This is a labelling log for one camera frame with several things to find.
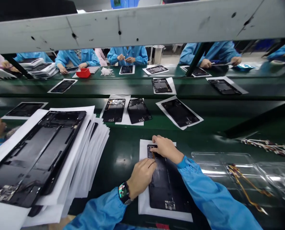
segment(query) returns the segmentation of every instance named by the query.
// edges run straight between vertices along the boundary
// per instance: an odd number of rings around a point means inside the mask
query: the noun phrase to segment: stack of paper
[[[33,68],[26,68],[29,74],[34,78],[50,78],[58,73],[55,63],[42,63]]]
[[[77,108],[51,108],[51,111],[86,111],[86,117],[69,151],[53,191],[41,196],[36,205],[39,214],[28,217],[30,209],[0,203],[0,229],[20,229],[49,223],[59,223],[66,216],[74,198],[87,197],[109,137],[109,128],[96,118],[94,106]],[[17,132],[0,146],[0,161],[36,125],[47,110],[37,110]]]
[[[33,68],[36,67],[40,64],[44,63],[44,59],[43,58],[27,58],[24,59],[23,61],[20,61],[19,64],[24,68]]]

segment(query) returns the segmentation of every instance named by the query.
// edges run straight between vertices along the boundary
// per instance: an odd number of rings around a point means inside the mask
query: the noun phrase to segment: smartwatch
[[[126,181],[123,182],[119,187],[118,187],[118,193],[119,193],[119,198],[122,201],[123,204],[129,205],[133,201],[130,199],[129,195],[129,187],[127,186]]]

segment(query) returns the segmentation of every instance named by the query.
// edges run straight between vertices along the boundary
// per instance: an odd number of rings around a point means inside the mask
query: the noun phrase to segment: dark marking on beam
[[[238,33],[238,35],[239,35],[243,30],[246,30],[246,29],[245,29],[246,25],[248,25],[248,24],[251,22],[251,20],[254,18],[254,15],[255,15],[256,12],[257,12],[257,10],[260,8],[260,6],[263,4],[264,1],[265,1],[265,0],[263,0],[263,1],[259,4],[259,6],[258,6],[257,9],[253,12],[253,14],[251,15],[251,17],[244,23],[244,26],[243,26],[243,28],[240,30],[240,32]]]
[[[70,22],[69,22],[68,17],[66,17],[66,19],[67,19],[68,25],[69,25],[69,27],[70,27],[70,29],[71,29],[71,31],[72,31],[72,37],[75,39],[77,46],[79,46],[79,45],[78,45],[78,42],[77,42],[77,38],[78,38],[78,37],[76,36],[76,34],[75,34],[74,31],[73,31],[72,26],[71,26],[71,24],[70,24]]]
[[[118,34],[119,35],[121,35],[122,34],[122,32],[121,32],[121,30],[120,30],[120,18],[119,18],[119,16],[118,16]]]
[[[210,16],[208,16],[207,18],[203,19],[202,22],[199,25],[199,30],[202,29],[209,21],[210,21]]]

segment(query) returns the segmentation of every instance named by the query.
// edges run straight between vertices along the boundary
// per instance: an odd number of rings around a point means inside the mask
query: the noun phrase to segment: watch face
[[[126,189],[125,183],[121,184],[119,186],[119,196],[122,199],[123,197],[125,197],[127,195],[128,191]]]

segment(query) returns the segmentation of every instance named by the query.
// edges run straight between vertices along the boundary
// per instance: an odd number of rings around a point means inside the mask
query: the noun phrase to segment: red container
[[[80,72],[76,72],[79,78],[88,78],[90,76],[90,71],[88,68],[82,68]]]

